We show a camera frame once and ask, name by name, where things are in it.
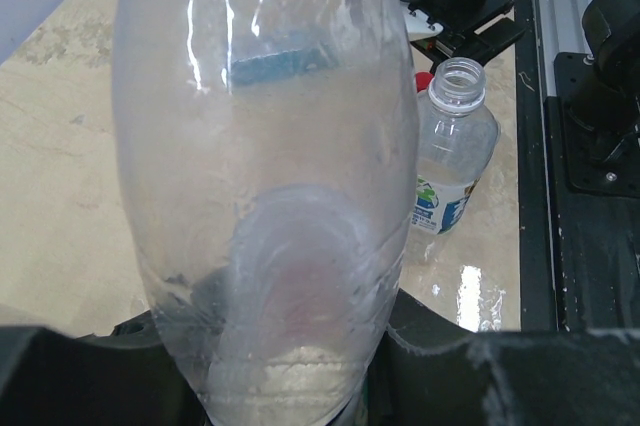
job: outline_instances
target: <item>bottle label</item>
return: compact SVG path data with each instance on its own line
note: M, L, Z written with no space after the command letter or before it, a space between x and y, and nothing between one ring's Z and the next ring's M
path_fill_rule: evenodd
M416 206L411 224L431 234L442 234L453 228L478 181L468 184L442 185L418 176Z

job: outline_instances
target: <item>bottle mouth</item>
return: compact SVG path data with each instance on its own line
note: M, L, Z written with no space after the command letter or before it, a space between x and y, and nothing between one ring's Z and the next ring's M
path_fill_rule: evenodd
M468 113L482 104L487 78L484 68L468 58L444 61L429 87L433 102L446 111Z

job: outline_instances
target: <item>red object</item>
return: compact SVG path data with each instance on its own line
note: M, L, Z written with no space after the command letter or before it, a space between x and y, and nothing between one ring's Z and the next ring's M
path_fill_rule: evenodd
M416 88L418 88L418 92L427 89L432 79L433 74L431 73L416 73Z

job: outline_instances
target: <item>clear plastic bottle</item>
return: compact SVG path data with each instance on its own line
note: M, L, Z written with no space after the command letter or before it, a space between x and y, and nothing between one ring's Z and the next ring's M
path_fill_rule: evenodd
M442 250L493 155L500 125L485 94L482 66L453 58L418 98L418 190L406 264L430 262Z
M124 205L216 426L325 425L398 288L418 114L398 0L120 0Z

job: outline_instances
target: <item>aluminum profile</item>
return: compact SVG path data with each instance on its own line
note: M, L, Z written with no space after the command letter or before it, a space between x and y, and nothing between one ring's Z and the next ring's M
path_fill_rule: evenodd
M542 98L556 95L553 61L560 52L589 53L582 15L591 0L533 0Z

